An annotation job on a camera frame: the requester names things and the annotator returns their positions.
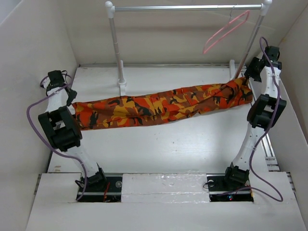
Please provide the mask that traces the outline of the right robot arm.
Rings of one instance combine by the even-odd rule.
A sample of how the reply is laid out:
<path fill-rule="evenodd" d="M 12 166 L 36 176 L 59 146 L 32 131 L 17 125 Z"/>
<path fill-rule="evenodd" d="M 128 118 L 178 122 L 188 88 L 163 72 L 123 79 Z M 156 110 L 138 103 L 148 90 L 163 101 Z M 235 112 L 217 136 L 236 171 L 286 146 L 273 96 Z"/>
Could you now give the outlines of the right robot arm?
<path fill-rule="evenodd" d="M 264 77 L 263 93 L 255 100 L 247 115 L 246 136 L 237 156 L 226 169 L 222 183 L 228 191 L 243 188 L 252 172 L 252 159 L 261 139 L 266 136 L 286 107 L 280 97 L 279 76 L 282 63 L 279 61 L 280 49 L 266 46 L 262 58 L 253 58 L 244 76 L 261 82 Z"/>

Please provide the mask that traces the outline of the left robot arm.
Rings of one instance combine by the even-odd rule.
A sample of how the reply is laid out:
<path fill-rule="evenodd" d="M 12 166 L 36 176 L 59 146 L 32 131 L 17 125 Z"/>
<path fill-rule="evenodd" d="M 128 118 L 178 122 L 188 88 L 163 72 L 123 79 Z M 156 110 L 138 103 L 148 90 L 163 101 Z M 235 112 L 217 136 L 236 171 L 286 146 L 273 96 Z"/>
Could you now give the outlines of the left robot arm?
<path fill-rule="evenodd" d="M 72 107 L 77 92 L 67 84 L 66 76 L 66 71 L 54 70 L 41 81 L 40 86 L 49 98 L 47 109 L 38 116 L 38 121 L 52 148 L 83 164 L 80 168 L 86 171 L 77 181 L 78 186 L 86 186 L 89 192 L 102 192 L 108 184 L 107 178 L 81 143 L 82 134 Z"/>

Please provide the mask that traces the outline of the orange camouflage trousers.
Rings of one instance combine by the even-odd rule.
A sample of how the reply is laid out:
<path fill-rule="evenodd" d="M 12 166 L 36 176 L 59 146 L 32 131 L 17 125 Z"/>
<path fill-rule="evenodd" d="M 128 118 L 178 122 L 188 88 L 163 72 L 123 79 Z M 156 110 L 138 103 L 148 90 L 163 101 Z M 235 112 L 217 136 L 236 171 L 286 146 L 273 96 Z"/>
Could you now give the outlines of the orange camouflage trousers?
<path fill-rule="evenodd" d="M 154 126 L 196 114 L 251 103 L 252 90 L 245 78 L 227 83 L 184 87 L 143 96 L 119 96 L 92 102 L 75 102 L 75 119 L 81 130 Z"/>

